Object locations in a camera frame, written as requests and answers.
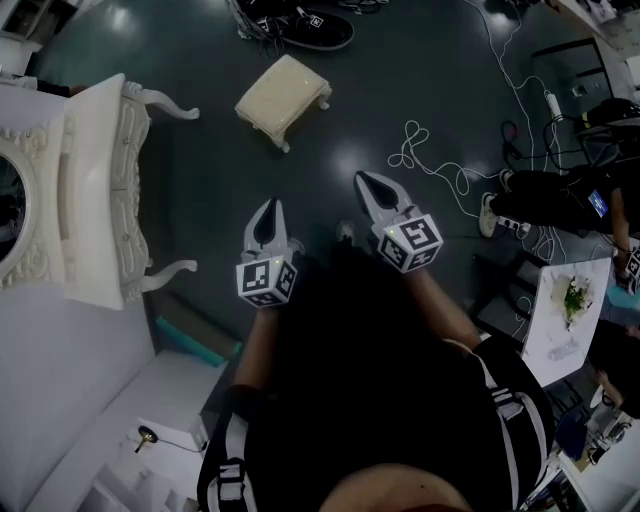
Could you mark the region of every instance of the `small white stool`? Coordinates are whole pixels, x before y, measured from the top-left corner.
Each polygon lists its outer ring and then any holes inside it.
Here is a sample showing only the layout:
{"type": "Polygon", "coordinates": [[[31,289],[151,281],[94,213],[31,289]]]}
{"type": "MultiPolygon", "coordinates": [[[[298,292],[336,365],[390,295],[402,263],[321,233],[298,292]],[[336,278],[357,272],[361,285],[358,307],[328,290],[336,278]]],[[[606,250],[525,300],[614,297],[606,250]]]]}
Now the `small white stool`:
{"type": "Polygon", "coordinates": [[[289,55],[283,55],[251,86],[236,105],[241,119],[266,133],[285,153],[284,132],[315,100],[329,108],[331,87],[320,75],[289,55]]]}

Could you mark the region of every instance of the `fiducial marker cube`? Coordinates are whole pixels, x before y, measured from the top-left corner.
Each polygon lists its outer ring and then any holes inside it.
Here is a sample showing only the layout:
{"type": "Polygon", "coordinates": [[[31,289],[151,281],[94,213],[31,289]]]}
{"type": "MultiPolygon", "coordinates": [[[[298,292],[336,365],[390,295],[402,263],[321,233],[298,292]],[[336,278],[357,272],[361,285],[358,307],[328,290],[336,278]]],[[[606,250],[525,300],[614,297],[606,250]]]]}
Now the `fiducial marker cube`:
{"type": "Polygon", "coordinates": [[[297,271],[284,256],[236,266],[238,295],[257,308],[289,302],[297,271]]]}
{"type": "Polygon", "coordinates": [[[638,289],[638,280],[640,280],[640,249],[636,249],[629,258],[627,263],[627,272],[629,272],[629,284],[627,292],[635,295],[638,289]]]}
{"type": "Polygon", "coordinates": [[[400,272],[431,263],[442,247],[442,237],[431,215],[423,215],[382,229],[378,252],[400,272]]]}

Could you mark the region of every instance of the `cable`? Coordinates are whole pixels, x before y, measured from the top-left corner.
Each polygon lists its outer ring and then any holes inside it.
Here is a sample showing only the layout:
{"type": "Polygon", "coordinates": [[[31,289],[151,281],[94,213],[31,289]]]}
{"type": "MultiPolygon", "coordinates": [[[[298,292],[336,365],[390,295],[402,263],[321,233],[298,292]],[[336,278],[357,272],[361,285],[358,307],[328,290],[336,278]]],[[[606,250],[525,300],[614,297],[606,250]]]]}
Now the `cable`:
{"type": "MultiPolygon", "coordinates": [[[[531,312],[533,311],[533,304],[531,304],[531,300],[528,297],[525,297],[523,295],[522,297],[518,297],[518,300],[516,301],[516,306],[518,305],[518,302],[520,302],[521,300],[526,300],[527,301],[527,303],[529,304],[529,307],[527,308],[527,313],[531,314],[531,312]]],[[[522,326],[524,325],[526,320],[527,319],[525,317],[520,316],[518,313],[516,313],[516,321],[519,322],[520,325],[518,326],[518,328],[511,335],[512,338],[515,338],[516,334],[518,334],[520,332],[520,329],[522,329],[522,326]]]]}
{"type": "Polygon", "coordinates": [[[602,245],[600,245],[600,244],[596,244],[596,245],[595,245],[595,247],[593,248],[593,251],[591,251],[591,256],[589,256],[589,259],[590,259],[590,260],[592,260],[592,259],[593,259],[593,257],[596,255],[596,251],[597,251],[598,249],[601,249],[601,250],[603,250],[603,251],[606,251],[606,250],[607,250],[607,248],[606,248],[606,247],[604,247],[604,246],[602,246],[602,245]]]}
{"type": "Polygon", "coordinates": [[[614,240],[611,240],[611,238],[609,238],[608,235],[605,235],[604,233],[600,233],[600,236],[602,238],[604,238],[604,241],[607,242],[611,247],[614,247],[615,249],[618,249],[620,252],[623,252],[625,254],[632,254],[633,253],[633,251],[627,251],[626,249],[623,249],[622,247],[620,247],[614,240]]]}
{"type": "Polygon", "coordinates": [[[426,128],[422,128],[417,121],[410,119],[404,125],[404,134],[406,136],[406,139],[402,143],[402,147],[400,148],[400,153],[394,153],[392,155],[389,155],[389,158],[387,158],[387,164],[389,164],[390,167],[400,167],[401,165],[404,165],[407,169],[413,169],[417,165],[427,174],[427,176],[437,176],[438,178],[442,178],[447,182],[447,184],[449,185],[449,188],[453,192],[453,197],[456,199],[456,202],[458,203],[458,207],[460,208],[460,211],[469,217],[478,219],[479,218],[478,215],[469,213],[463,208],[462,203],[460,202],[460,198],[458,197],[458,195],[462,197],[466,196],[469,193],[469,190],[471,188],[471,186],[469,185],[469,178],[465,174],[465,171],[471,172],[476,176],[479,176],[480,178],[484,178],[487,180],[498,177],[500,173],[492,174],[491,176],[485,176],[484,174],[479,173],[478,171],[474,171],[473,169],[469,169],[467,167],[462,167],[455,162],[445,162],[440,167],[438,167],[435,171],[432,169],[429,169],[428,167],[423,165],[422,162],[420,162],[420,159],[416,156],[414,150],[417,146],[429,140],[429,137],[431,136],[431,132],[429,132],[429,130],[427,130],[426,128]],[[415,131],[412,134],[410,134],[409,133],[410,126],[414,126],[414,125],[415,125],[415,131]],[[449,181],[449,178],[447,178],[446,176],[443,176],[442,174],[439,174],[439,172],[442,169],[450,165],[458,168],[458,172],[456,173],[456,179],[455,179],[455,182],[456,182],[455,188],[451,183],[451,181],[449,181]],[[460,177],[464,178],[464,184],[465,184],[464,191],[461,190],[460,188],[460,183],[459,183],[460,177]]]}
{"type": "MultiPolygon", "coordinates": [[[[127,436],[127,439],[129,441],[131,441],[132,443],[136,443],[136,444],[140,442],[139,440],[131,439],[129,436],[127,436]]],[[[190,448],[185,448],[184,446],[180,446],[179,444],[172,443],[171,441],[165,441],[164,439],[158,439],[158,442],[159,443],[170,444],[172,446],[175,446],[176,448],[180,448],[181,450],[184,450],[186,452],[191,452],[191,453],[202,453],[203,451],[205,451],[207,449],[207,445],[208,445],[208,443],[205,442],[202,445],[202,448],[200,450],[191,450],[190,448]]]]}
{"type": "Polygon", "coordinates": [[[529,130],[529,139],[531,141],[531,156],[532,156],[532,160],[531,160],[531,170],[533,171],[533,155],[535,154],[535,141],[533,139],[533,131],[531,130],[531,119],[529,118],[529,115],[527,114],[527,111],[524,109],[524,106],[522,105],[522,101],[520,101],[520,97],[518,96],[518,90],[522,89],[528,82],[529,80],[538,80],[540,82],[540,84],[543,87],[544,93],[545,93],[545,98],[547,94],[550,94],[550,92],[547,90],[547,87],[545,86],[544,82],[542,81],[542,79],[540,79],[540,77],[537,77],[535,75],[531,75],[529,77],[527,77],[524,82],[522,82],[522,84],[520,84],[519,86],[514,85],[513,81],[511,80],[511,77],[509,77],[508,73],[506,72],[506,70],[504,69],[504,65],[502,63],[502,59],[504,58],[504,55],[507,51],[507,46],[509,46],[509,43],[511,43],[511,41],[513,40],[513,36],[516,34],[516,32],[518,32],[521,28],[522,28],[522,18],[520,17],[520,12],[518,12],[518,9],[515,7],[515,5],[513,3],[509,3],[509,5],[511,5],[511,7],[513,8],[513,10],[515,11],[517,17],[518,17],[518,26],[515,28],[515,30],[513,32],[511,32],[511,34],[509,35],[509,38],[507,39],[507,41],[504,43],[504,46],[502,48],[502,53],[500,54],[500,56],[498,56],[498,53],[495,50],[495,47],[493,46],[493,36],[491,35],[491,30],[489,30],[489,23],[487,22],[487,18],[485,17],[484,13],[482,12],[482,9],[480,9],[480,7],[478,7],[476,4],[474,4],[473,2],[471,2],[470,0],[462,0],[463,2],[469,4],[471,7],[473,7],[476,11],[478,11],[480,13],[480,16],[482,16],[482,21],[484,22],[484,28],[487,31],[487,35],[489,36],[489,47],[491,48],[491,51],[493,52],[493,55],[495,56],[497,62],[498,62],[498,67],[500,68],[500,71],[502,71],[502,74],[504,76],[504,79],[507,82],[507,85],[509,85],[513,91],[513,95],[516,97],[516,101],[518,102],[518,105],[520,106],[520,109],[522,110],[522,113],[524,114],[525,119],[527,120],[527,129],[529,130]]]}

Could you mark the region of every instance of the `table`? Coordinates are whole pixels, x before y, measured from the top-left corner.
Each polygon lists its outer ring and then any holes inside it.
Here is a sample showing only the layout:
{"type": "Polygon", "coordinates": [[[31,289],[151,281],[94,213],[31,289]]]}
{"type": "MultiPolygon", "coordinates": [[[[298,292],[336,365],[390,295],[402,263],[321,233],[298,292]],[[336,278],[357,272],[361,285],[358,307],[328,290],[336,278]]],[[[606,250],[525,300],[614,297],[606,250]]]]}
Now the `table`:
{"type": "MultiPolygon", "coordinates": [[[[5,88],[4,100],[44,95],[5,88]]],[[[123,309],[179,270],[197,269],[195,261],[180,260],[145,275],[152,260],[138,224],[138,155],[151,124],[148,105],[185,120],[200,113],[123,74],[63,101],[51,118],[0,131],[0,155],[20,174],[27,197],[23,229],[0,261],[0,289],[51,280],[68,299],[123,309]]]]}
{"type": "Polygon", "coordinates": [[[584,364],[607,290],[611,258],[544,267],[522,359],[542,387],[566,377],[584,364]],[[593,303],[569,331],[551,299],[555,280],[580,275],[593,286],[593,303]]]}

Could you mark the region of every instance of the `power outlet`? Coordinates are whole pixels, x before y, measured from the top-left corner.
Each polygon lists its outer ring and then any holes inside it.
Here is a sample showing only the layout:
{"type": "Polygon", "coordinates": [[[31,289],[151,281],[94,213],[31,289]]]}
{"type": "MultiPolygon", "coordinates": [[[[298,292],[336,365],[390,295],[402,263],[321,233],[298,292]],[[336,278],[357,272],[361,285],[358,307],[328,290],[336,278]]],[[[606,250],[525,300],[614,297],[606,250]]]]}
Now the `power outlet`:
{"type": "Polygon", "coordinates": [[[518,232],[528,233],[531,229],[531,224],[527,222],[518,222],[517,220],[509,219],[507,217],[498,217],[498,224],[505,228],[513,229],[518,232]]]}

